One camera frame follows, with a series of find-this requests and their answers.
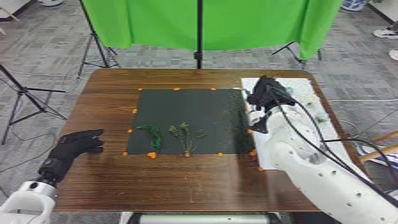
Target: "chair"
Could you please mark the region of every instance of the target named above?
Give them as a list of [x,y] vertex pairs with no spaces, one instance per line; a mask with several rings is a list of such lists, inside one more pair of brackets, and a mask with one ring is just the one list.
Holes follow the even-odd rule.
[[[381,136],[379,138],[374,139],[374,142],[381,142],[392,138],[398,138],[398,131],[392,132],[390,134],[386,134],[384,136]],[[392,145],[392,146],[386,146],[381,148],[383,149],[383,152],[386,155],[393,154],[393,153],[398,153],[398,145]],[[370,154],[363,155],[360,157],[361,159],[361,162],[376,159],[381,157],[381,154],[379,152],[372,152]]]
[[[10,17],[11,17],[17,21],[20,21],[20,19],[17,18],[17,16],[15,16],[13,13],[10,12],[10,10],[4,8],[4,6],[0,6],[0,9],[4,10],[6,14],[10,15]],[[2,33],[4,35],[8,35],[6,30],[2,29],[2,27],[0,27],[0,33]]]

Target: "green screen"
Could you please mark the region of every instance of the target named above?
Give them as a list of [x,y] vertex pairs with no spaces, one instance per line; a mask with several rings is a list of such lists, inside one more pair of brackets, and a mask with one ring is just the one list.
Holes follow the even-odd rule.
[[[196,49],[198,0],[84,0],[107,47],[145,44]],[[301,58],[322,46],[342,0],[205,0],[205,50],[297,41]]]

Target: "orange marker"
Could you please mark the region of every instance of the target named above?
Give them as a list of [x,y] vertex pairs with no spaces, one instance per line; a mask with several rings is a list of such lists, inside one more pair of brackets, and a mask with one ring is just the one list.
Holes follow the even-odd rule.
[[257,149],[253,149],[253,151],[251,151],[251,156],[257,156],[258,155],[258,151],[257,151]]
[[146,155],[148,155],[148,157],[150,157],[152,159],[157,159],[157,157],[159,157],[157,152],[150,152]]

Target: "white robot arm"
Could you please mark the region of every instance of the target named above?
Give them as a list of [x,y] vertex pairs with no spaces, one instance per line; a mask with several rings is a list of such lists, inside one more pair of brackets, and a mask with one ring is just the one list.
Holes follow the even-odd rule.
[[315,206],[344,224],[398,224],[397,199],[370,187],[354,163],[345,161],[351,172],[333,161],[308,115],[299,113],[297,101],[273,78],[260,79],[248,101],[267,114],[255,124],[255,130],[271,134],[258,149],[260,166],[271,159]]
[[[296,109],[292,106],[283,107],[297,129],[310,139],[317,139]],[[273,111],[269,124],[273,139],[260,150],[265,151],[276,167],[287,172],[319,209],[344,224],[397,224],[395,205],[331,159],[319,155],[317,151],[312,152],[312,146],[301,139],[278,108]],[[347,165],[368,179],[358,166],[349,162]]]

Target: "gray carpet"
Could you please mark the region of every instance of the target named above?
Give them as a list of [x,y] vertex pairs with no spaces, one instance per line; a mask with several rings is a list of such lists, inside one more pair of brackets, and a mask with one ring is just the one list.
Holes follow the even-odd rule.
[[[33,87],[65,89],[68,94],[56,94],[52,105],[68,116],[84,89],[93,67],[86,68],[84,78],[75,81],[77,65],[90,37],[90,28],[77,0],[68,0],[59,8],[43,8],[34,4],[20,15],[22,22],[2,22],[8,36],[0,35],[0,62],[13,71],[22,83]],[[326,41],[324,61],[313,59],[308,71],[313,73],[329,99],[390,99],[397,97],[398,62],[390,59],[388,51],[398,48],[398,41],[372,36],[376,29],[388,26],[386,21],[367,9],[361,13],[342,12]],[[228,69],[301,69],[289,51],[273,56],[280,47],[242,51],[214,51],[205,54],[205,68]],[[134,46],[130,50],[118,49],[121,66],[127,68],[194,68],[193,51]],[[0,82],[0,127],[4,129],[15,92]],[[351,121],[360,129],[367,129],[376,121],[398,108],[397,102],[335,102],[333,107],[342,120]],[[20,115],[33,112],[34,107],[20,107]],[[372,137],[397,130],[398,113],[367,131],[363,137]],[[15,127],[22,141],[10,136],[8,145],[0,146],[0,169],[33,158],[52,146],[54,135],[59,133],[65,121],[49,115],[38,116]],[[344,123],[347,132],[356,129]],[[36,177],[42,157],[18,168],[0,174],[0,183],[11,193],[22,182]],[[390,184],[386,169],[372,165],[372,175]],[[113,213],[58,213],[54,223],[118,223]]]

